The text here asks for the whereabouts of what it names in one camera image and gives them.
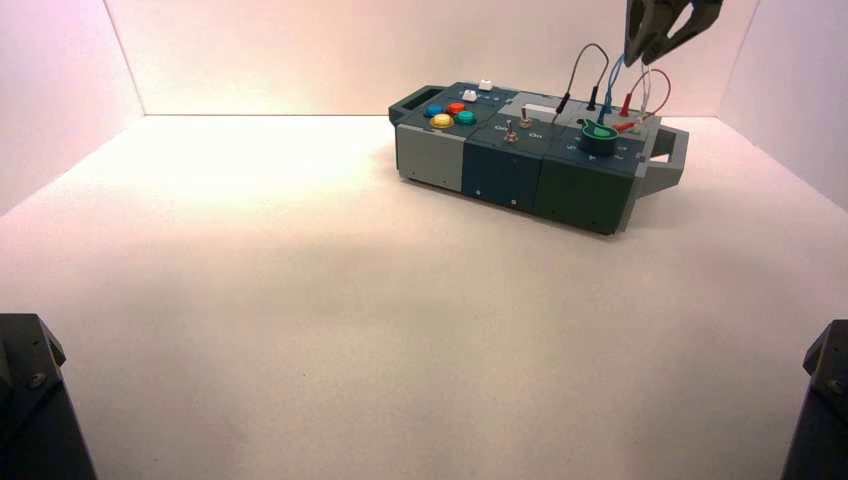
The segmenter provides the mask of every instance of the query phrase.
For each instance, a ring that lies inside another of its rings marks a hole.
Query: handle
[[[648,170],[645,172],[639,196],[644,197],[680,183],[683,168],[686,166],[688,146],[688,132],[660,125],[651,150],[651,157],[668,155],[668,162],[648,160]]]
[[[402,100],[395,102],[389,107],[389,121],[392,122],[392,125],[397,125],[401,118],[412,113],[422,103],[442,93],[445,88],[447,87],[425,85]]]

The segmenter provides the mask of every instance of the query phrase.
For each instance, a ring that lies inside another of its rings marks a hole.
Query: teal button
[[[456,114],[456,123],[460,125],[474,125],[477,121],[477,116],[474,115],[474,112],[469,112],[468,110],[464,110]]]

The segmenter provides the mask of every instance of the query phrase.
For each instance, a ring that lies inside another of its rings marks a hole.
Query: black connector
[[[594,112],[595,111],[595,105],[597,104],[597,101],[598,101],[598,86],[595,85],[594,87],[592,87],[592,96],[589,98],[589,106],[586,107],[586,110]]]
[[[563,110],[565,110],[565,104],[568,103],[568,100],[570,98],[571,98],[571,94],[568,93],[568,92],[565,92],[565,95],[563,95],[563,97],[562,97],[562,101],[559,102],[559,106],[557,106],[557,109],[556,109],[557,115],[559,115],[560,113],[562,113]]]

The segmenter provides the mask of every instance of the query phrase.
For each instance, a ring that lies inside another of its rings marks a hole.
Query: pink wall
[[[101,0],[0,0],[0,214],[142,115]]]
[[[720,117],[848,209],[845,0],[763,0]]]
[[[419,86],[480,78],[561,95],[585,43],[623,49],[627,3],[107,1],[151,114],[385,114]],[[664,113],[716,114],[755,3],[725,2],[710,31],[660,62],[675,81]],[[587,57],[575,97],[599,70]]]

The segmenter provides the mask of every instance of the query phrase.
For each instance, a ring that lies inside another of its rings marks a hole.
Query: screw
[[[47,375],[43,373],[36,373],[29,379],[29,383],[27,384],[27,388],[30,390],[35,390],[42,385],[44,385],[44,381],[47,380]]]
[[[839,395],[840,397],[845,395],[846,385],[839,379],[833,378],[827,382],[827,388],[830,389],[831,392]]]

